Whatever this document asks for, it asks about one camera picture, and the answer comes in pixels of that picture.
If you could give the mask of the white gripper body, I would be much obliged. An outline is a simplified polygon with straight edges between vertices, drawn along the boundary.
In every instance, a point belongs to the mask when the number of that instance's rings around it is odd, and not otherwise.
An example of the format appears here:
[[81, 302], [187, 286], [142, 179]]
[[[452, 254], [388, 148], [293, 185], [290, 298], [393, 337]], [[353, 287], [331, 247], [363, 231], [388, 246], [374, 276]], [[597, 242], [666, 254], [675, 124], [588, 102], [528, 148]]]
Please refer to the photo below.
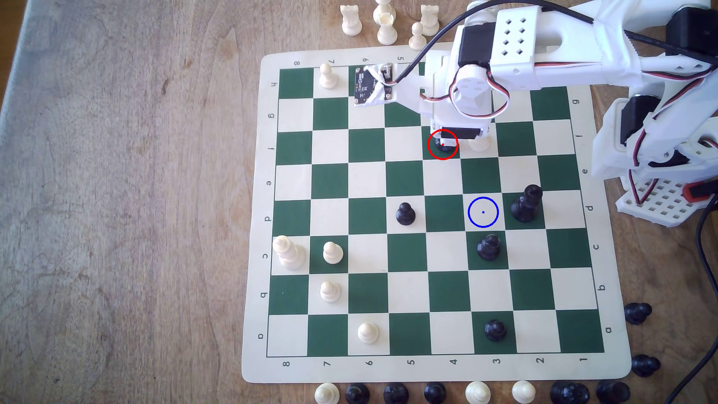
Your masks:
[[424, 77], [431, 84], [426, 95], [431, 107], [432, 137], [451, 131], [457, 139], [488, 136], [491, 121], [507, 109], [508, 92], [479, 65], [460, 67], [449, 53], [429, 53]]

